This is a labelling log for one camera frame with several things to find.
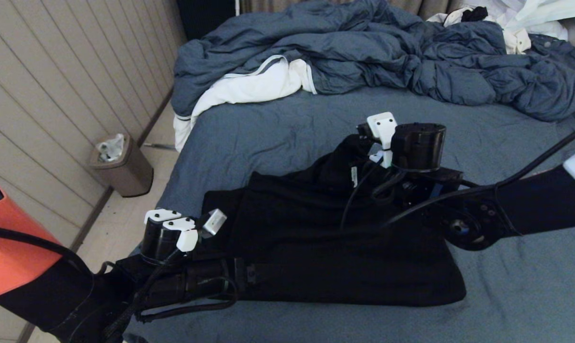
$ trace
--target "crumpled blanket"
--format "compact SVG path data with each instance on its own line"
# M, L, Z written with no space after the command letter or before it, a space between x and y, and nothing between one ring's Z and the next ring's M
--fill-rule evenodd
M507 55L498 24L444 28L385 0L356 0L241 15L181 46L176 114L187 119L199 96L224 74L251 72L272 55L306 61L321 94L385 86L454 104L501 102L543 121L575 111L575 71L535 52Z

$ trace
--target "orange object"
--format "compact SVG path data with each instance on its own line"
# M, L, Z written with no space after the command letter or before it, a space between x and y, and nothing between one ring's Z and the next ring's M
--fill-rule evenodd
M0 228L23 232L59 243L41 224L25 213L0 189ZM61 255L31 244L0 238L0 295L32 282L52 267Z

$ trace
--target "white pillowcase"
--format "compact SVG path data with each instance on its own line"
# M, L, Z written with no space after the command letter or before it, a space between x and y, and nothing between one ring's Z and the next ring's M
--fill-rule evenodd
M458 7L484 6L502 28L539 33L568 40L566 29L557 22L575 17L575 0L461 0Z

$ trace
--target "white sheet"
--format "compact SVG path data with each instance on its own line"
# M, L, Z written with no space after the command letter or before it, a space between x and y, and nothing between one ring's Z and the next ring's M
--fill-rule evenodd
M484 6L502 28L516 31L525 28L568 40L567 30L557 22L575 17L575 0L460 0L458 7Z
M462 7L460 9L452 11L449 14L436 13L435 15L429 17L427 21L439 22L442 23L445 28L448 28L448 26L461 22L461 18L463 17L464 11L472 9L473 9L472 7ZM486 18L484 18L484 20L497 22L497 20L490 14ZM503 40L505 41L506 52L508 55L524 54L526 50L529 50L531 48L531 39L529 39L529 33L527 33L526 29L524 28L520 29L503 28Z
M281 55L269 57L251 74L226 74L201 95L191 115L175 115L175 149L182 150L198 116L213 106L275 100L301 88L317 93L311 67L301 59L288 63Z

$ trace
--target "floor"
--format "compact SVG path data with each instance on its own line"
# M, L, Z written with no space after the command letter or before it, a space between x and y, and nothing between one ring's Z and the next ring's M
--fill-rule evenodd
M149 143L172 144L174 142L173 109L168 104L146 138ZM78 255L96 272L103 261L115 261L126 257L141 241L144 234L144 214L154 209L169 180L178 152L142 146L142 152L154 167L152 189L136 198L122 198L113 192L103 207L91 231L78 249ZM35 329L29 343L57 343L50 334Z

